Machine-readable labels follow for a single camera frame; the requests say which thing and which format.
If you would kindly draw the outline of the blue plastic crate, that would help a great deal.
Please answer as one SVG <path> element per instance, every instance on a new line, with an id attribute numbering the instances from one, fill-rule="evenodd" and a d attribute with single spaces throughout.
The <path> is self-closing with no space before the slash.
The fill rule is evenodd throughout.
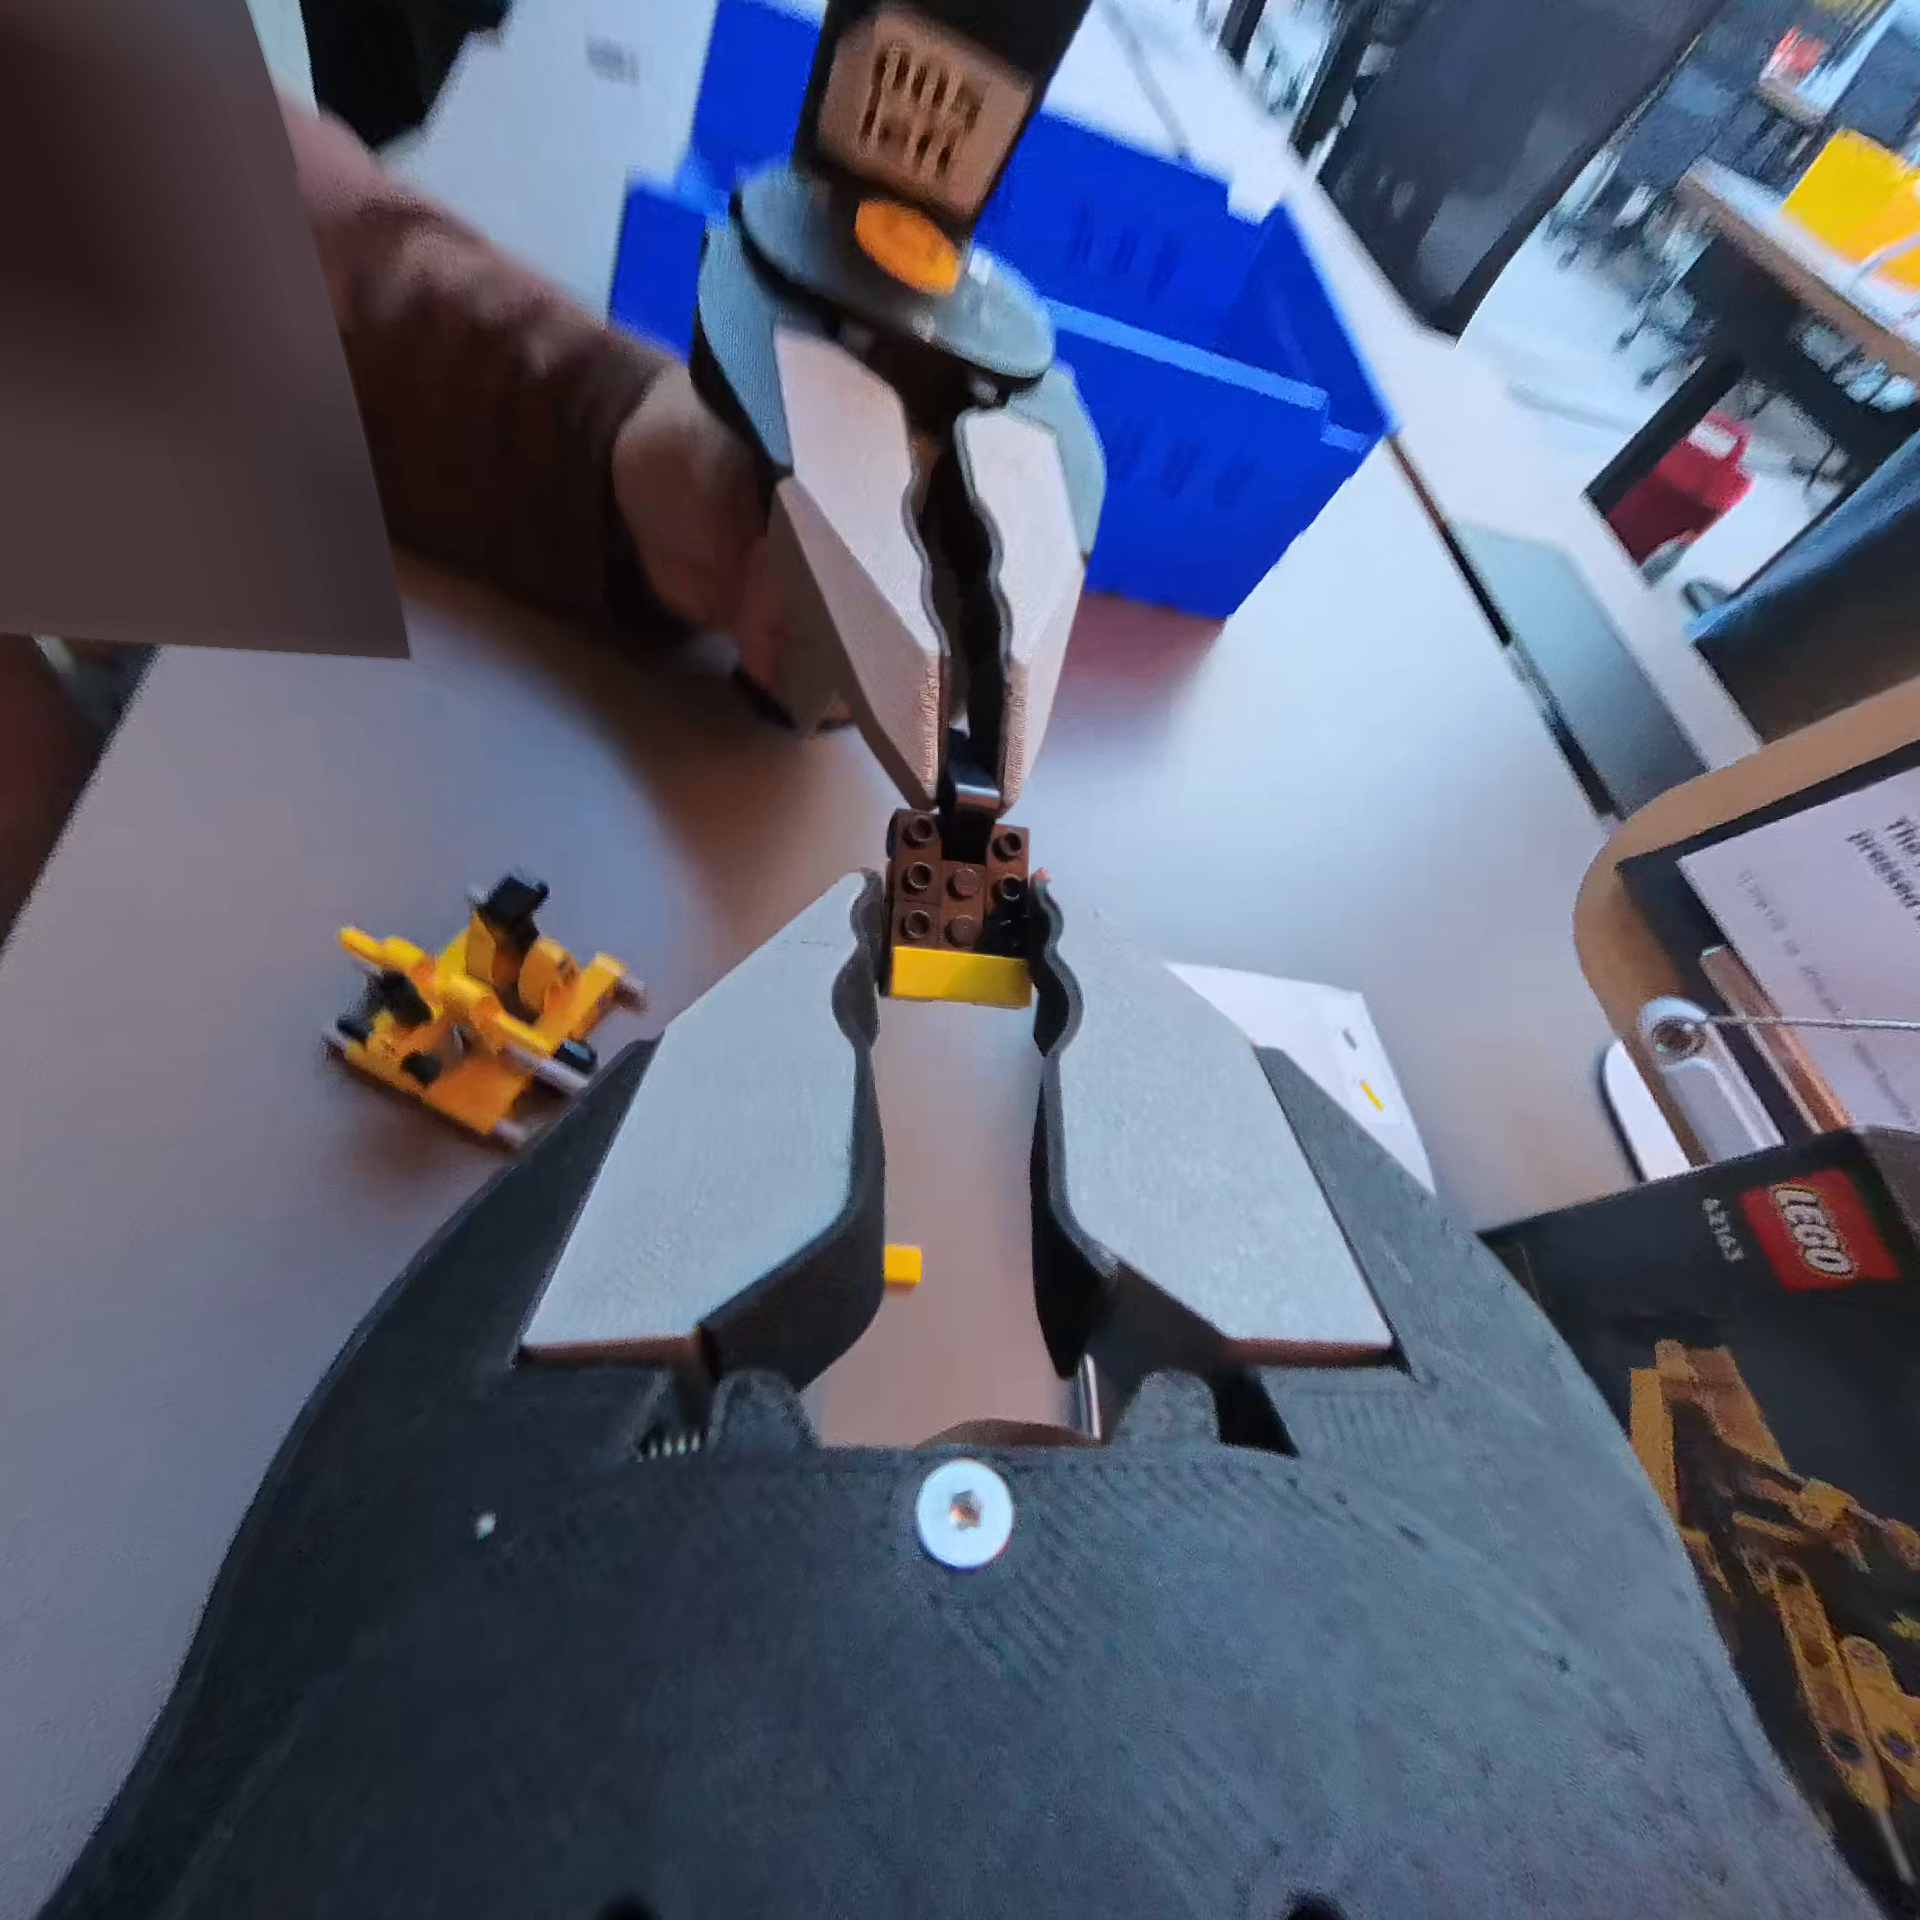
<path id="1" fill-rule="evenodd" d="M 719 219 L 733 182 L 793 144 L 818 18 L 777 4 L 719 4 L 692 138 L 673 192 Z M 1253 220 L 1225 181 L 1039 110 L 975 239 L 1052 303 L 1128 325 L 1210 313 L 1312 261 L 1288 208 Z"/>
<path id="2" fill-rule="evenodd" d="M 1148 325 L 1033 294 L 1108 461 L 1094 593 L 1229 619 L 1388 428 L 1317 261 Z"/>

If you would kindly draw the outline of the person's left forearm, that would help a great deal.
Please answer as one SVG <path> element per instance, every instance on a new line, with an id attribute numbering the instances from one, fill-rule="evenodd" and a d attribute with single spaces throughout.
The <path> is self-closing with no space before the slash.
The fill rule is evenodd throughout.
<path id="1" fill-rule="evenodd" d="M 674 370 L 279 96 L 388 540 L 602 629 L 664 629 L 612 453 Z"/>

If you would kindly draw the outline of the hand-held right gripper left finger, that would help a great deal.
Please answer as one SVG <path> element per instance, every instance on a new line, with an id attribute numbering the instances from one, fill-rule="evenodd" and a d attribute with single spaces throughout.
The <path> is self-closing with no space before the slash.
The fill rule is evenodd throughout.
<path id="1" fill-rule="evenodd" d="M 856 872 L 674 1016 L 520 1353 L 807 1390 L 880 1306 L 880 883 Z"/>

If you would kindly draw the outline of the person's left hand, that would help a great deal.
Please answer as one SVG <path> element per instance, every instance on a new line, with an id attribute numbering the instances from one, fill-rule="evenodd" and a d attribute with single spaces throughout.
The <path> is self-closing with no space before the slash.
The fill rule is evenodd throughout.
<path id="1" fill-rule="evenodd" d="M 775 696 L 790 622 L 754 461 L 686 367 L 668 367 L 620 428 L 612 493 L 660 606 L 695 633 L 730 639 L 739 676 Z"/>

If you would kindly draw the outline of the white plastic object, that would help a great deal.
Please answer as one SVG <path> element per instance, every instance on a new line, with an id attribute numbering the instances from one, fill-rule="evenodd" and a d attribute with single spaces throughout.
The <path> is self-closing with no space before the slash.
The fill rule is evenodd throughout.
<path id="1" fill-rule="evenodd" d="M 1635 1040 L 1615 1040 L 1597 1078 L 1641 1183 L 1785 1144 L 1729 1042 L 1687 995 L 1644 999 Z"/>

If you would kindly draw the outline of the small black lego piece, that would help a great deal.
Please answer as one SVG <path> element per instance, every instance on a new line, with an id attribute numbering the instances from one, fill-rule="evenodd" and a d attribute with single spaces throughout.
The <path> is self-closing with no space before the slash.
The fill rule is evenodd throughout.
<path id="1" fill-rule="evenodd" d="M 943 855 L 957 862 L 986 862 L 999 816 L 1005 793 L 995 772 L 986 765 L 975 738 L 949 725 L 934 781 L 934 823 L 943 836 Z"/>

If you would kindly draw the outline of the yellow and black brick assembly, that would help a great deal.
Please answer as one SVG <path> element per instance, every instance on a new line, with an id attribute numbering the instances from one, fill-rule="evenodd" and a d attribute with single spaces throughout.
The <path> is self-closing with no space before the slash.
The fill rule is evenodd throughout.
<path id="1" fill-rule="evenodd" d="M 884 828 L 880 896 L 889 995 L 1032 1008 L 1033 862 L 1023 823 L 897 811 Z"/>

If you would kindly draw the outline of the black lego box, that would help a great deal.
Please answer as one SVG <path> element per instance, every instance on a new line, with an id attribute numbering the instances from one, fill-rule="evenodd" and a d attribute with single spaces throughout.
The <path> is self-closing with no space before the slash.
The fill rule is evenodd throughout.
<path id="1" fill-rule="evenodd" d="M 1626 1429 L 1796 1792 L 1915 1915 L 1915 1133 L 1816 1133 L 1485 1245 Z"/>

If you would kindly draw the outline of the wooden tray with paper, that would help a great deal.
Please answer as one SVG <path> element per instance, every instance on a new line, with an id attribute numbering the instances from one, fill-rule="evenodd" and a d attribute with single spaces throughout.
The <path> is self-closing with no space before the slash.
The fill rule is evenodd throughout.
<path id="1" fill-rule="evenodd" d="M 1915 691 L 1649 800 L 1571 943 L 1623 1042 L 1654 995 L 1704 1004 L 1785 1144 L 1915 1133 Z"/>

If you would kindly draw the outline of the yellow technic lego assembly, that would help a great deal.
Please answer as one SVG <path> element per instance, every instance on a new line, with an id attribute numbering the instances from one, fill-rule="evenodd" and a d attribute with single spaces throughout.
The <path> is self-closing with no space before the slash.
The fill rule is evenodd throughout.
<path id="1" fill-rule="evenodd" d="M 469 890 L 444 946 L 342 923 L 361 993 L 323 1032 L 327 1055 L 466 1139 L 528 1149 L 594 1083 L 602 1018 L 649 1008 L 613 956 L 572 956 L 543 930 L 547 901 L 547 883 L 513 872 Z"/>

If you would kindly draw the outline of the black office chair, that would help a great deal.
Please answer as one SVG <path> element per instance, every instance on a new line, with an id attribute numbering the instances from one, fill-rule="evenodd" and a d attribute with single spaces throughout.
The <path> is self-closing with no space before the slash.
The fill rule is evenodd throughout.
<path id="1" fill-rule="evenodd" d="M 1721 4 L 1419 4 L 1317 182 L 1403 308 L 1461 335 Z"/>

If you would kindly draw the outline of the wooden table with black legs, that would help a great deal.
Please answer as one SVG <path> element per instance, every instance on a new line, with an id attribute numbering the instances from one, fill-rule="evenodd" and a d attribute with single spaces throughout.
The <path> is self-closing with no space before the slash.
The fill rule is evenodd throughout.
<path id="1" fill-rule="evenodd" d="M 1782 209 L 1782 194 L 1733 169 L 1697 162 L 1679 181 L 1679 208 L 1706 225 L 1691 269 L 1704 341 L 1691 376 L 1649 424 L 1597 475 L 1589 504 L 1615 514 L 1677 443 L 1691 437 L 1740 381 L 1785 396 L 1864 481 L 1915 437 L 1915 405 L 1880 412 L 1847 396 L 1796 348 L 1822 325 L 1841 348 L 1915 386 L 1915 325 L 1902 316 L 1902 288 L 1847 265 Z"/>

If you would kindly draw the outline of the yellow box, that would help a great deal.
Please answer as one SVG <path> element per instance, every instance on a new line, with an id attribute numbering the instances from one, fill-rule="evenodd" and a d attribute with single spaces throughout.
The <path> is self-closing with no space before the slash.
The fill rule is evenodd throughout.
<path id="1" fill-rule="evenodd" d="M 1855 269 L 1915 289 L 1915 162 L 1836 131 L 1782 199 L 1782 219 Z"/>

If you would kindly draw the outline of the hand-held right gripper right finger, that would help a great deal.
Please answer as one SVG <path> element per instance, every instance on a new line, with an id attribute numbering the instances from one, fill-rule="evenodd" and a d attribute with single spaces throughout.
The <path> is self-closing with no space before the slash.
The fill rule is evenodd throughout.
<path id="1" fill-rule="evenodd" d="M 1388 1320 L 1253 1040 L 1033 883 L 1032 1267 L 1062 1377 L 1378 1368 Z"/>

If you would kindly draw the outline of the lego instruction booklet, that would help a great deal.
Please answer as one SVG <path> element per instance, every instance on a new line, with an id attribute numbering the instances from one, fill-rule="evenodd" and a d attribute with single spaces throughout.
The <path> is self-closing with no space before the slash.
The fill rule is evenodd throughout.
<path id="1" fill-rule="evenodd" d="M 1253 1047 L 1288 1055 L 1407 1177 L 1435 1191 L 1429 1144 L 1358 993 L 1219 965 L 1172 965 L 1172 972 L 1229 1016 Z"/>

